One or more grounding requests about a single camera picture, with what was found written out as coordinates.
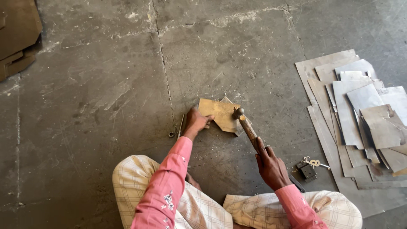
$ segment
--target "cream plaid trousers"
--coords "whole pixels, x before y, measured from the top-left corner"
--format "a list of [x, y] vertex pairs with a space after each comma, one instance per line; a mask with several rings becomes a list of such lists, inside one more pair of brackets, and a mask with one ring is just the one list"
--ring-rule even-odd
[[[144, 155], [129, 156], [113, 171], [113, 187], [124, 229], [129, 229], [134, 209], [159, 164]], [[330, 229], [360, 229], [359, 210], [338, 192], [302, 194]], [[231, 229], [233, 222], [255, 229], [289, 229], [290, 223], [274, 193], [256, 196], [227, 195], [223, 207], [185, 182], [175, 214], [176, 229]]]

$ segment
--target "person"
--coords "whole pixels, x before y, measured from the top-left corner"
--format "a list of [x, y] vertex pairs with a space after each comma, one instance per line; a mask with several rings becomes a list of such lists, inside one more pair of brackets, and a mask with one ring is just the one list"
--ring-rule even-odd
[[258, 170], [275, 192], [227, 195], [220, 206], [187, 173], [193, 141], [213, 119], [191, 108], [183, 136], [160, 165], [147, 156], [133, 155], [116, 166], [112, 180], [124, 229], [362, 227], [359, 210], [342, 194], [300, 193], [284, 162], [271, 147], [264, 147], [260, 137], [255, 154]]

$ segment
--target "shirt sleeve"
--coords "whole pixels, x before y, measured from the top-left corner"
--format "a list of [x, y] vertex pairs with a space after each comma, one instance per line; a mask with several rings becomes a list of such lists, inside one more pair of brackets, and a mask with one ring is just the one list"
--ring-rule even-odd
[[282, 207], [287, 213], [293, 229], [328, 229], [327, 225], [309, 207], [295, 185], [288, 185], [275, 191]]
[[136, 206], [131, 229], [174, 228], [175, 212], [185, 188], [192, 141], [180, 137], [152, 175], [144, 196]]

